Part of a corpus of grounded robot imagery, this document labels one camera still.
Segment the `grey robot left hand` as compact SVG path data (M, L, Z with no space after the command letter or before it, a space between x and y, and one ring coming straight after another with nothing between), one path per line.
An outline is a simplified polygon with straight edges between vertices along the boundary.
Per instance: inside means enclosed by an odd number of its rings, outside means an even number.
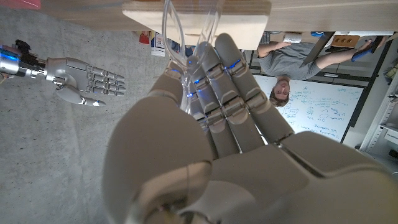
M170 63L116 125L103 169L111 223L396 223L397 181L380 163L294 133L228 34L199 46L189 74L209 95L180 109Z

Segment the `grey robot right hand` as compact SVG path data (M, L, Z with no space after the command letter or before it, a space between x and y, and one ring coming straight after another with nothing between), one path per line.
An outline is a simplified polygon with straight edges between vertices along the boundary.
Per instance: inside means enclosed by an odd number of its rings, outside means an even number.
M45 79L55 86L56 94L63 100L86 106L104 106L101 100L83 96L83 93L101 93L123 96L125 78L75 58L48 58Z

